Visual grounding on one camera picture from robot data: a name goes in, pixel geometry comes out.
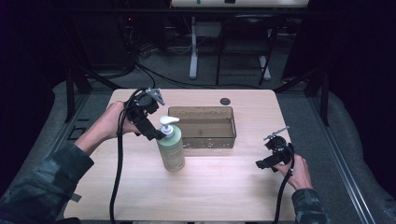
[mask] green soap bottle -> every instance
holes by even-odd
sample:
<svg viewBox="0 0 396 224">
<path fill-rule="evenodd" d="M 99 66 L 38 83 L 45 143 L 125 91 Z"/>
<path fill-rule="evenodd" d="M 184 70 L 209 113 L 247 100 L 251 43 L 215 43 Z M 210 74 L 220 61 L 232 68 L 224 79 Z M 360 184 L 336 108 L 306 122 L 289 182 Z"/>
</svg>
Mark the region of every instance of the green soap bottle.
<svg viewBox="0 0 396 224">
<path fill-rule="evenodd" d="M 171 123 L 178 122 L 178 118 L 162 116 L 160 123 L 163 125 L 161 132 L 166 134 L 165 138 L 157 140 L 163 165 L 168 171 L 179 171 L 184 167 L 183 141 L 181 130 Z"/>
</svg>

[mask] camouflage sleeve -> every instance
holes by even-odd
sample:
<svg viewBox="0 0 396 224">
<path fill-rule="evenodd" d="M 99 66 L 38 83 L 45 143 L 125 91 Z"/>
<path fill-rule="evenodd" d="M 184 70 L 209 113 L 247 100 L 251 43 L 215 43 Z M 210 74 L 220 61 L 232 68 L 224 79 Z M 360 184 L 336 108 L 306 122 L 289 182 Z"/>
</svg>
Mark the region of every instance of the camouflage sleeve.
<svg viewBox="0 0 396 224">
<path fill-rule="evenodd" d="M 81 149 L 66 144 L 44 159 L 0 202 L 0 223 L 51 223 L 93 166 Z"/>
<path fill-rule="evenodd" d="M 296 223 L 328 224 L 330 220 L 314 189 L 298 189 L 291 196 L 296 214 Z"/>
</svg>

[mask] wire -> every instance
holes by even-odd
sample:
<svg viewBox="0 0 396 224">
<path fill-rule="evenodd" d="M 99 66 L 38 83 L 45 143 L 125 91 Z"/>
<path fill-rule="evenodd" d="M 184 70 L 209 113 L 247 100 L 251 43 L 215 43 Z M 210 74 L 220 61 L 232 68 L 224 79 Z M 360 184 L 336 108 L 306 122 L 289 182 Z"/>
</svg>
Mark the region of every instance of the wire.
<svg viewBox="0 0 396 224">
<path fill-rule="evenodd" d="M 92 70 L 88 70 L 88 69 L 86 69 L 86 68 L 84 68 L 84 67 L 80 67 L 80 69 L 81 69 L 83 72 L 87 73 L 87 78 L 96 79 L 95 77 L 90 77 L 90 76 L 89 76 L 89 73 L 95 73 L 95 74 L 97 74 L 97 76 L 100 76 L 100 77 L 103 77 L 103 78 L 106 78 L 106 79 L 111 79 L 111 78 L 123 77 L 123 76 L 125 76 L 125 75 L 131 74 L 131 73 L 133 72 L 133 70 L 135 69 L 135 66 L 134 66 L 134 68 L 131 68 L 131 70 L 130 70 L 129 72 L 127 72 L 127 70 L 124 70 L 125 75 L 118 74 L 118 75 L 108 75 L 108 76 L 99 75 L 98 73 L 96 73 L 96 72 L 94 72 L 94 71 L 92 71 Z M 154 77 L 153 77 L 150 73 L 148 73 L 147 71 L 144 71 L 144 72 L 148 75 L 148 77 L 149 77 L 149 78 L 151 79 L 151 81 L 152 81 L 152 86 L 151 86 L 151 88 L 155 88 L 156 82 L 155 82 Z"/>
<path fill-rule="evenodd" d="M 218 87 L 226 87 L 226 86 L 238 86 L 238 87 L 247 87 L 247 88 L 252 88 L 252 89 L 257 89 L 257 90 L 262 90 L 261 87 L 257 87 L 257 86 L 252 86 L 252 85 L 244 85 L 244 84 L 226 84 L 226 85 L 201 85 L 201 84 L 192 84 L 192 83 L 186 83 L 186 82 L 180 82 L 180 81 L 176 81 L 173 80 L 172 78 L 166 77 L 164 75 L 161 75 L 155 71 L 150 70 L 149 68 L 147 68 L 145 65 L 141 64 L 141 63 L 136 63 L 136 66 L 139 67 L 141 70 L 146 71 L 146 72 L 150 72 L 151 74 L 162 78 L 163 80 L 175 85 L 175 86 L 179 86 L 180 88 L 184 88 L 184 89 L 188 89 L 188 88 L 202 88 L 202 89 L 217 89 Z"/>
<path fill-rule="evenodd" d="M 279 193 L 277 194 L 276 213 L 275 213 L 274 222 L 272 224 L 277 224 L 279 221 L 280 205 L 282 203 L 283 190 L 285 189 L 289 178 L 292 176 L 292 170 L 294 168 L 294 152 L 286 145 L 283 145 L 283 144 L 280 144 L 280 145 L 287 148 L 291 152 L 291 165 L 290 165 L 290 168 L 289 168 L 288 172 L 286 173 L 285 177 L 283 178 L 282 184 L 280 185 L 280 188 L 279 188 Z"/>
<path fill-rule="evenodd" d="M 112 78 L 117 78 L 117 77 L 124 77 L 124 76 L 130 74 L 133 71 L 134 71 L 134 63 L 132 63 L 130 66 L 126 67 L 124 70 L 122 70 L 118 74 L 106 75 L 106 76 L 101 75 L 101 77 L 105 77 L 107 79 L 112 79 Z"/>
<path fill-rule="evenodd" d="M 145 72 L 151 78 L 151 80 L 152 80 L 151 88 L 154 89 L 155 85 L 156 85 L 154 77 L 148 71 L 146 71 L 146 69 L 143 69 L 143 68 L 140 68 L 140 67 L 139 67 L 139 69 L 142 70 L 143 72 Z"/>
<path fill-rule="evenodd" d="M 117 162 L 116 179 L 114 181 L 113 192 L 111 193 L 111 199 L 110 199 L 110 205 L 109 205 L 110 220 L 111 220 L 112 224 L 116 224 L 116 220 L 114 218 L 114 203 L 117 198 L 117 192 L 119 191 L 120 178 L 121 178 L 121 173 L 122 173 L 122 164 L 123 164 L 122 127 L 123 127 L 123 123 L 125 122 L 125 119 L 126 119 L 127 110 L 129 108 L 131 108 L 131 102 L 134 100 L 137 93 L 140 91 L 143 91 L 143 90 L 144 89 L 138 89 L 138 90 L 134 91 L 134 93 L 132 93 L 131 97 L 128 100 L 127 105 L 125 106 L 125 109 L 123 109 L 119 115 L 119 123 L 118 123 L 118 129 L 117 129 L 119 156 L 118 156 L 118 162 Z"/>
<path fill-rule="evenodd" d="M 181 48 L 187 48 L 187 49 L 185 51 L 183 51 L 183 52 L 175 51 L 175 49 L 181 49 Z M 175 54 L 178 54 L 178 55 L 182 55 L 182 54 L 185 54 L 185 53 L 189 52 L 191 48 L 192 48 L 192 44 L 190 44 L 187 47 L 169 47 L 169 49 L 171 49 Z"/>
<path fill-rule="evenodd" d="M 183 21 L 184 21 L 184 23 L 186 24 L 186 27 L 187 27 L 187 29 L 189 30 L 189 33 L 190 33 L 190 35 L 191 35 L 190 26 L 189 26 L 189 24 L 187 23 L 185 17 L 183 17 Z M 192 42 L 190 42 L 190 45 L 188 46 L 188 49 L 185 50 L 184 52 L 176 52 L 174 48 L 176 48 L 176 47 L 171 47 L 171 48 L 170 48 L 174 53 L 179 54 L 179 55 L 185 54 L 185 53 L 189 52 L 190 49 L 192 48 Z"/>
</svg>

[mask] transparent plastic container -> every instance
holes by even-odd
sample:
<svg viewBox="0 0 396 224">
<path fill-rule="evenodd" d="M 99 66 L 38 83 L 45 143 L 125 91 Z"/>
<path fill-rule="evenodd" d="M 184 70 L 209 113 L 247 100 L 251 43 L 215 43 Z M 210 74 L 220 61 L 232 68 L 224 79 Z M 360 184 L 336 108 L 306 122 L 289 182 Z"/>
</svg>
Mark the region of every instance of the transparent plastic container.
<svg viewBox="0 0 396 224">
<path fill-rule="evenodd" d="M 171 106 L 171 117 L 180 118 L 184 148 L 233 148 L 236 129 L 230 106 Z"/>
</svg>

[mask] table top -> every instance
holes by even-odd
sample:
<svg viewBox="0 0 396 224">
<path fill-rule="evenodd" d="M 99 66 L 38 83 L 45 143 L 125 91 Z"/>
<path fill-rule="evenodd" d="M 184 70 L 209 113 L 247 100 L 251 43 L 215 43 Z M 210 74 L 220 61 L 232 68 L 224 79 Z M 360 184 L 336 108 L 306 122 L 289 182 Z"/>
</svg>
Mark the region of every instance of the table top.
<svg viewBox="0 0 396 224">
<path fill-rule="evenodd" d="M 126 101 L 134 90 L 114 91 L 110 103 Z M 161 90 L 165 106 L 148 118 L 156 128 L 169 106 L 221 106 L 231 100 L 237 137 L 233 148 L 185 149 L 186 165 L 168 172 L 155 139 L 127 133 L 115 203 L 116 220 L 264 221 L 273 220 L 276 197 L 283 180 L 255 161 L 271 155 L 262 139 L 284 128 L 276 95 L 263 90 Z M 282 132 L 287 142 L 287 131 Z M 65 217 L 109 220 L 109 202 L 117 170 L 117 140 L 104 142 L 92 154 L 95 165 L 79 181 Z M 283 194 L 280 220 L 294 220 L 291 194 Z"/>
<path fill-rule="evenodd" d="M 309 0 L 235 0 L 226 4 L 224 0 L 172 0 L 173 7 L 306 7 Z"/>
</svg>

